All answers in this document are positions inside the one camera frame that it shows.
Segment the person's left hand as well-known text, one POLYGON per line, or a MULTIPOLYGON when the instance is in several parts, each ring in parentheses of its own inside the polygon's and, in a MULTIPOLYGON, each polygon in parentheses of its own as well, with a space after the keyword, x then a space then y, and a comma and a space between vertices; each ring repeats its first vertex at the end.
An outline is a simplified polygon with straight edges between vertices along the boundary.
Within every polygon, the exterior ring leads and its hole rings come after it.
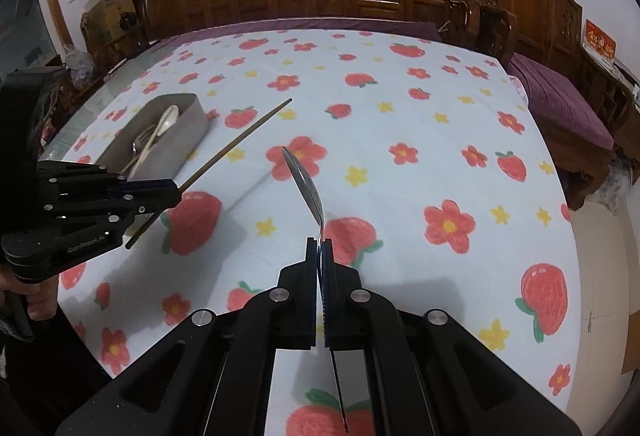
POLYGON ((0 269, 1 305, 6 301, 6 293, 26 297, 27 313, 35 321, 48 320, 58 310, 58 276, 38 284, 25 284, 18 281, 8 265, 0 269))

